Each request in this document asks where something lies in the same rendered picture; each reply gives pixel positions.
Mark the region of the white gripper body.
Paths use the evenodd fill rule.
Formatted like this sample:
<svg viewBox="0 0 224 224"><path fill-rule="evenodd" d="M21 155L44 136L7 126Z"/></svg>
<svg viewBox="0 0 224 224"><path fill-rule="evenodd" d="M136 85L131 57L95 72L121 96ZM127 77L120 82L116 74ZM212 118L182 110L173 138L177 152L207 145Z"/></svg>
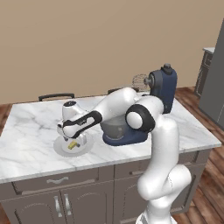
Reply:
<svg viewBox="0 0 224 224"><path fill-rule="evenodd" d="M84 133L81 133L77 138L72 139L72 138L68 138L66 140L66 144L69 145L72 141L77 142L78 144L80 144L80 146L83 146L84 144L87 143L87 135Z"/></svg>

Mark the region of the yellow butter stick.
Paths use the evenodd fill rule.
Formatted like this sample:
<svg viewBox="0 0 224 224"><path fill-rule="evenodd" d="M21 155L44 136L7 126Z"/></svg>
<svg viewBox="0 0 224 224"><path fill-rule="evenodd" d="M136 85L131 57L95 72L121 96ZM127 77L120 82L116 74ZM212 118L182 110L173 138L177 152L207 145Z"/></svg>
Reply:
<svg viewBox="0 0 224 224"><path fill-rule="evenodd" d="M72 150L74 147L80 147L80 144L77 143L77 142L75 142L75 141L72 141L72 142L67 146L67 148L68 148L69 150Z"/></svg>

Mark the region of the grey metal mixer bowl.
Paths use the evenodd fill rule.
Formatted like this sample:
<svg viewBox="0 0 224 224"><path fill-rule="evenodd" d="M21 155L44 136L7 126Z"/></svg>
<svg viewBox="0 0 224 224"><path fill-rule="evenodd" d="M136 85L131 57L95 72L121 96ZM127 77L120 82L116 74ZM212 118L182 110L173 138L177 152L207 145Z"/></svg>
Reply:
<svg viewBox="0 0 224 224"><path fill-rule="evenodd" d="M128 129L125 116L120 115L101 123L101 129L108 139L121 139Z"/></svg>

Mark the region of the navy blue stand mixer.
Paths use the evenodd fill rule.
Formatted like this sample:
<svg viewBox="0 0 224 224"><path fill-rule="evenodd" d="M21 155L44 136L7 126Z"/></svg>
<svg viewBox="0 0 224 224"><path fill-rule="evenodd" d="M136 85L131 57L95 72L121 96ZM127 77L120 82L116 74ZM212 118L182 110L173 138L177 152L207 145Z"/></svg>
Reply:
<svg viewBox="0 0 224 224"><path fill-rule="evenodd" d="M169 114L172 110L177 79L176 71L168 63L165 63L160 70L150 72L149 76L144 79L144 83L150 86L150 95L156 96L163 102L164 114ZM140 106L135 106L132 111L138 112L141 118L148 117L146 110ZM148 133L151 132L156 125L151 116L148 118L149 121L147 121L141 129L133 129L127 124L128 129L121 139L108 139L103 133L102 139L104 143L112 146L120 146L144 142L148 138Z"/></svg>

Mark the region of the white round plate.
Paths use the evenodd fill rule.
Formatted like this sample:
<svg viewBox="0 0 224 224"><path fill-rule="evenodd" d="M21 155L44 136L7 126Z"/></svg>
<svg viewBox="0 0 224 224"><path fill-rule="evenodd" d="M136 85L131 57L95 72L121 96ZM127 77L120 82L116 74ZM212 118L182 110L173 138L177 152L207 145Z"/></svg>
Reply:
<svg viewBox="0 0 224 224"><path fill-rule="evenodd" d="M74 147L72 150L69 150L67 148L68 145L66 144L67 138L59 136L55 140L53 148L59 155L66 158L75 158L84 155L85 153L89 152L94 146L93 138L89 134L86 135L87 135L87 143L84 144L83 146Z"/></svg>

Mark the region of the grey drawer front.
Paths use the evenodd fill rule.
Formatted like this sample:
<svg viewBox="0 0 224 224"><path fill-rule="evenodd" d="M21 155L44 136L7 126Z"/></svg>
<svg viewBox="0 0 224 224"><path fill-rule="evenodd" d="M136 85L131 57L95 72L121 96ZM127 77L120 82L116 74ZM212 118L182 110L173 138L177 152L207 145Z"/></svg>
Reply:
<svg viewBox="0 0 224 224"><path fill-rule="evenodd" d="M130 172L135 171L145 171L150 160L139 160L135 162L128 162L124 164L116 164L115 165L115 178L122 179L128 178L135 175L130 175ZM197 165L203 164L204 158L202 152L193 151L182 153L179 155L178 163L183 165Z"/></svg>
<svg viewBox="0 0 224 224"><path fill-rule="evenodd" d="M48 179L62 179L63 177L69 177L69 180L64 180L61 184L47 184ZM47 188L79 184L82 182L95 182L98 179L98 169L87 169L83 171L72 171L67 173L55 174L40 178L30 178L25 180L13 181L12 185L16 194L32 193Z"/></svg>

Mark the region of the grey cupboard door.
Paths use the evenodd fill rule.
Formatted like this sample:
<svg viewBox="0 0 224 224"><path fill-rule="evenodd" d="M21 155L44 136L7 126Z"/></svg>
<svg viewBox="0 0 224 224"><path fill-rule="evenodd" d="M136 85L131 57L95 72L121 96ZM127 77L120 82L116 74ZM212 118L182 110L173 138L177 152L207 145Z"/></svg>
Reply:
<svg viewBox="0 0 224 224"><path fill-rule="evenodd" d="M112 181L61 190L67 224L112 224ZM68 194L72 215L67 216L64 194Z"/></svg>
<svg viewBox="0 0 224 224"><path fill-rule="evenodd" d="M192 175L192 182L181 192L181 194L172 203L171 214L181 214L188 211L197 186L200 182L202 172L205 169L205 165L191 165L188 166L188 169Z"/></svg>
<svg viewBox="0 0 224 224"><path fill-rule="evenodd" d="M135 224L147 202L137 191L139 177L122 178L115 181L113 224Z"/></svg>
<svg viewBox="0 0 224 224"><path fill-rule="evenodd" d="M54 196L58 196L62 217L58 217ZM66 224L60 193L46 192L2 203L10 224Z"/></svg>

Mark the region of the grey cupboard run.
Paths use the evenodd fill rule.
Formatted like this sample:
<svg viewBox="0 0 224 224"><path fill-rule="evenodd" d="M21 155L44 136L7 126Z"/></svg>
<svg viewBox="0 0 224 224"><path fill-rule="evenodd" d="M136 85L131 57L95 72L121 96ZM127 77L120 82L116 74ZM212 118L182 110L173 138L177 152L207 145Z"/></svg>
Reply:
<svg viewBox="0 0 224 224"><path fill-rule="evenodd" d="M196 81L194 93L200 98L202 95L202 91L207 79L207 74L209 71L209 67L211 65L211 61L214 55L214 47L205 47L203 49L204 55L201 61L201 66L199 69L198 78Z"/></svg>

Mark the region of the grey fridge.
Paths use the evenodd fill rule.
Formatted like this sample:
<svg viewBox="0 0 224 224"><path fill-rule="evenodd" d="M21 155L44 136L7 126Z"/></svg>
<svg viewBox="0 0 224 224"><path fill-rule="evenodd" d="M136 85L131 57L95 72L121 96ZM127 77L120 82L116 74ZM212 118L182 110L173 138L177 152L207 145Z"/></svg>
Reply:
<svg viewBox="0 0 224 224"><path fill-rule="evenodd" d="M224 130L224 19L199 100L199 109Z"/></svg>

